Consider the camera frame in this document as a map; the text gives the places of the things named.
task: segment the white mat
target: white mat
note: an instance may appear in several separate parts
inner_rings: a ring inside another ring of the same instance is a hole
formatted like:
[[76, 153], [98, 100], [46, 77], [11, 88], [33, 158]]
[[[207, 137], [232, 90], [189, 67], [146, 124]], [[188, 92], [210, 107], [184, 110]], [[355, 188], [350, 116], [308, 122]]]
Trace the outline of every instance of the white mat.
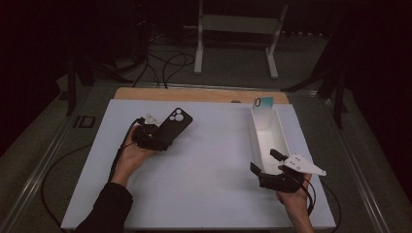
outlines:
[[[191, 125], [168, 151], [150, 157], [129, 180], [134, 196], [126, 228], [270, 229], [291, 227], [273, 190], [258, 186], [248, 132], [252, 105], [112, 100], [62, 222], [76, 228], [106, 183], [121, 141], [137, 117], [165, 119], [180, 107]], [[276, 105], [290, 150], [312, 160], [292, 105]], [[314, 227], [335, 225], [319, 178]]]

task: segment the hand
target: hand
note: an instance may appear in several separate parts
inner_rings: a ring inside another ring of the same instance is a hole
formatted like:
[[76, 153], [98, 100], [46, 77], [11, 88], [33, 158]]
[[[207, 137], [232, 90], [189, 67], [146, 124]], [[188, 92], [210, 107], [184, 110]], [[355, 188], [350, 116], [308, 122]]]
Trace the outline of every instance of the hand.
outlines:
[[[303, 178], [307, 181], [310, 181], [311, 177], [310, 174], [303, 175]], [[307, 181], [303, 182], [303, 186], [306, 187], [306, 189], [308, 189]], [[277, 191], [276, 196], [278, 200], [285, 205], [286, 212], [296, 232], [314, 232], [307, 210], [307, 195], [301, 188], [294, 193]]]
[[129, 177], [143, 164], [146, 158], [156, 153], [155, 150], [141, 149], [133, 143], [131, 134], [137, 127], [138, 126], [134, 126], [132, 130], [130, 130], [124, 145], [122, 145], [123, 150], [118, 161], [118, 166], [111, 180], [112, 183], [118, 183], [124, 187], [127, 187]]

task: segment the black phone case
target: black phone case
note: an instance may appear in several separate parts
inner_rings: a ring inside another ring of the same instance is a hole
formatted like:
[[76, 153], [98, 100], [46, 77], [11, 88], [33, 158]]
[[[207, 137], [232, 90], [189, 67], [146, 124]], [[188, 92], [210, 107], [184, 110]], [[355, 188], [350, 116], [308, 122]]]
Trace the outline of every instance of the black phone case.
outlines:
[[154, 138], [160, 140], [169, 146], [172, 145], [175, 138], [191, 124], [193, 118], [183, 109], [175, 109], [169, 117], [158, 127], [154, 133]]

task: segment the white metal frame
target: white metal frame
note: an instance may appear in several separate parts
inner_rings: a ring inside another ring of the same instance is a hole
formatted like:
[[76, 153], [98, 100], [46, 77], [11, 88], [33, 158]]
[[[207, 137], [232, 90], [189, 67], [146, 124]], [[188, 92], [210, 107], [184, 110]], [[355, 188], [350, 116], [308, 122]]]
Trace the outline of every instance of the white metal frame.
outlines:
[[199, 18], [197, 26], [197, 50], [194, 62], [194, 74], [202, 73], [203, 63], [203, 31], [228, 31], [228, 32], [249, 32], [273, 35], [273, 41], [270, 47], [266, 48], [266, 58], [270, 71], [270, 78], [278, 79], [278, 70], [276, 68], [273, 51], [279, 39], [285, 19], [288, 5], [284, 5], [278, 18], [267, 17], [234, 17], [234, 16], [216, 16], [203, 14], [203, 0], [199, 0]]

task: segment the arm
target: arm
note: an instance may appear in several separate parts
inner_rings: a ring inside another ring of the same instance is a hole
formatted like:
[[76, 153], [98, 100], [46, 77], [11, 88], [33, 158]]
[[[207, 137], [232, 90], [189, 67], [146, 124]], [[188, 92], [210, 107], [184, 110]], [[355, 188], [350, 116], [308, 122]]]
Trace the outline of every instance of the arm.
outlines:
[[[310, 181], [311, 175], [305, 174], [304, 178]], [[309, 219], [307, 210], [307, 195], [300, 189], [295, 193], [276, 192], [279, 201], [285, 205], [286, 212], [291, 220], [296, 232], [298, 233], [312, 233], [314, 232], [312, 223]]]
[[76, 233], [123, 232], [124, 222], [133, 203], [132, 196], [126, 189], [127, 182], [145, 159], [155, 153], [154, 150], [140, 149], [132, 144], [131, 135], [127, 136], [124, 144], [115, 174], [101, 190], [93, 210], [76, 228]]

